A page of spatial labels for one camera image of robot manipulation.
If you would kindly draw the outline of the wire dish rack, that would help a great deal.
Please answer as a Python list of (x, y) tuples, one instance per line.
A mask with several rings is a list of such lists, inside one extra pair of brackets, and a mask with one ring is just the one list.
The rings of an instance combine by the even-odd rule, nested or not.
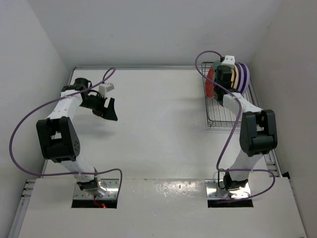
[[(206, 96), (205, 92), (205, 83), (206, 79), (203, 79), (203, 92), (205, 97), (205, 106), (206, 106), (206, 115), (207, 115), (207, 124), (210, 128), (231, 128), (234, 125), (236, 116), (229, 109), (221, 106), (218, 101), (213, 98), (209, 99)], [(251, 85), (251, 80), (248, 86), (247, 91), (243, 94), (243, 97), (249, 102), (257, 105), (257, 99), (254, 97), (253, 86)]]

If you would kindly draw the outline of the red floral plate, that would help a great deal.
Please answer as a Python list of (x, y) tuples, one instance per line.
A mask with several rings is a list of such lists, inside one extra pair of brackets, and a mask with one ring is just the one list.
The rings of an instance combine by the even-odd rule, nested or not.
[(206, 79), (206, 83), (205, 83), (205, 92), (206, 92), (207, 98), (209, 99), (213, 99), (215, 97), (214, 83), (212, 82), (214, 80), (214, 73), (215, 73), (215, 69), (211, 66), (207, 73), (208, 79)]
[(213, 74), (215, 74), (217, 67), (221, 64), (222, 62), (220, 60), (216, 60), (211, 64), (210, 70), (213, 72)]

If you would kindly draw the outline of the cream plate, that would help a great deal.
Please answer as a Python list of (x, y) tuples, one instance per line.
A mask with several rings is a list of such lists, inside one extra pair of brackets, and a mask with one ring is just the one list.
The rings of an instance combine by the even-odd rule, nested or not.
[(238, 71), (238, 67), (237, 67), (237, 73), (238, 73), (238, 76), (237, 76), (237, 85), (236, 85), (236, 90), (239, 89), (239, 83), (240, 83), (240, 80), (239, 80), (239, 71)]

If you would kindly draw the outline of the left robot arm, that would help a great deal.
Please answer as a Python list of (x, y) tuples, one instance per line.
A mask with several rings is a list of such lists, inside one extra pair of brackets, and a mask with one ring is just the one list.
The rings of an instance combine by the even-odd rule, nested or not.
[(91, 81), (77, 78), (72, 85), (62, 88), (61, 100), (46, 119), (37, 121), (36, 129), (42, 155), (45, 159), (64, 166), (72, 172), (81, 191), (101, 198), (107, 192), (97, 170), (80, 155), (80, 140), (72, 124), (79, 107), (92, 110), (96, 116), (117, 121), (114, 98), (107, 93), (114, 89), (112, 83), (103, 83), (91, 94)]

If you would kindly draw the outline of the yellow plate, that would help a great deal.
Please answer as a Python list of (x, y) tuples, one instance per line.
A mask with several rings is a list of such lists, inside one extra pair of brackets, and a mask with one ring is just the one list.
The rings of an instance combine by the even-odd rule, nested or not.
[(232, 77), (231, 77), (231, 87), (236, 89), (236, 85), (237, 85), (237, 67), (234, 66), (231, 70), (232, 72)]

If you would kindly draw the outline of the purple plate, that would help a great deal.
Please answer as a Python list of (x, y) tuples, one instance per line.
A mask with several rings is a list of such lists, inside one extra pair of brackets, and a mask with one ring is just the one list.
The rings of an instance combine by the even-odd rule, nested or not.
[(241, 73), (243, 74), (243, 76), (241, 76), (241, 79), (243, 79), (241, 94), (243, 95), (247, 91), (250, 83), (250, 70), (248, 66), (244, 63), (240, 63), (240, 66), (242, 69)]
[(245, 89), (245, 85), (246, 85), (246, 76), (247, 76), (247, 72), (246, 72), (246, 67), (243, 63), (236, 63), (237, 69), (238, 69), (238, 84), (237, 84), (237, 90), (243, 94), (244, 93), (244, 89)]

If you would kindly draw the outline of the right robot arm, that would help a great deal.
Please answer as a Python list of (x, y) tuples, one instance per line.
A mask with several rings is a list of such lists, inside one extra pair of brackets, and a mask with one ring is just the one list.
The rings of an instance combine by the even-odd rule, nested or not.
[(277, 129), (273, 110), (263, 110), (231, 87), (233, 68), (219, 65), (215, 70), (215, 98), (224, 108), (241, 121), (239, 143), (241, 150), (232, 164), (224, 171), (225, 190), (245, 187), (257, 162), (277, 147)]

